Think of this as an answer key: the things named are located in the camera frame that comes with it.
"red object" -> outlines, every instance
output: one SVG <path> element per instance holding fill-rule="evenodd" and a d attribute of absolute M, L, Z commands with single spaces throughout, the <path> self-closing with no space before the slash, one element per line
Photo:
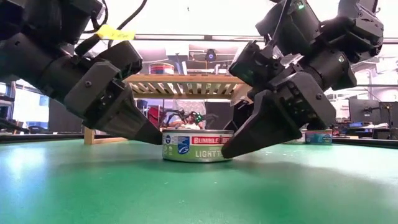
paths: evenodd
<path fill-rule="evenodd" d="M 159 109 L 158 109 L 158 107 L 150 107 L 148 109 L 148 119 L 156 127 L 159 127 Z"/>

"can lid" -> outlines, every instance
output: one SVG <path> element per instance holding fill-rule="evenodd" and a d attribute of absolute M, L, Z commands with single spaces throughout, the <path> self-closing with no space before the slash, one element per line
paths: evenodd
<path fill-rule="evenodd" d="M 191 130 L 191 129 L 164 129 L 163 133 L 185 133 L 185 134 L 233 134 L 231 130 Z"/>

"black cable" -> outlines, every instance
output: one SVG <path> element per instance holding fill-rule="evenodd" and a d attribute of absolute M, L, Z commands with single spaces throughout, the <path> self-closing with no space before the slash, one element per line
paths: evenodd
<path fill-rule="evenodd" d="M 291 3 L 292 3 L 292 0 L 286 0 L 286 2 L 284 4 L 284 7 L 283 7 L 282 12 L 281 12 L 280 17 L 279 17 L 279 21 L 278 21 L 278 23 L 276 25 L 276 28 L 275 28 L 274 35 L 272 36 L 272 41 L 273 41 L 274 45 L 276 45 L 276 39 L 279 37 L 280 33 L 282 32 L 282 24 L 286 20 L 287 13 L 289 11 Z"/>
<path fill-rule="evenodd" d="M 108 22 L 108 17 L 109 17 L 108 5 L 106 4 L 105 0 L 102 0 L 102 4 L 104 4 L 104 7 L 105 7 L 104 21 L 102 21 L 101 25 L 99 25 L 97 19 L 94 16 L 92 16 L 91 23 L 93 24 L 94 29 L 86 30 L 83 32 L 84 34 L 94 34 L 101 28 L 101 26 L 105 25 Z"/>
<path fill-rule="evenodd" d="M 147 0 L 142 0 L 142 3 L 141 3 L 141 5 L 138 7 L 138 9 L 135 11 L 135 12 L 133 12 L 125 21 L 123 21 L 119 26 L 118 26 L 118 30 L 121 30 L 121 29 L 123 29 L 123 27 L 124 26 L 126 26 L 130 21 L 132 21 L 132 19 L 133 18 L 135 18 L 141 11 L 142 11 L 142 9 L 144 8 L 144 6 L 147 4 Z M 109 42 L 108 42 L 108 48 L 111 48 L 112 47 L 112 43 L 113 43 L 113 40 L 109 40 Z"/>

